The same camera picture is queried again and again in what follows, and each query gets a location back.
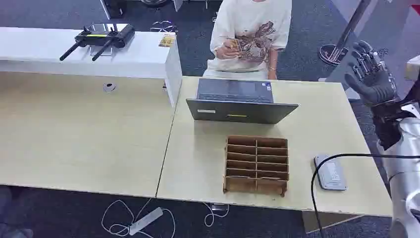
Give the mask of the person's right hand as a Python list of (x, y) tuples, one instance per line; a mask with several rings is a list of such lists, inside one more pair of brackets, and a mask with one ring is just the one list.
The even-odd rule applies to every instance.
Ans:
[(240, 52), (233, 47), (231, 41), (226, 40), (221, 46), (215, 49), (215, 56), (220, 60), (234, 59)]

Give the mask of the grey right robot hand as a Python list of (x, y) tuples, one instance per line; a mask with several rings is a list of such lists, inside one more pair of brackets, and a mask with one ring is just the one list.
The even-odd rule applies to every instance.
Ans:
[(356, 62), (348, 63), (352, 73), (345, 73), (344, 79), (367, 105), (372, 107), (399, 99), (395, 78), (368, 42), (354, 43), (351, 55)]

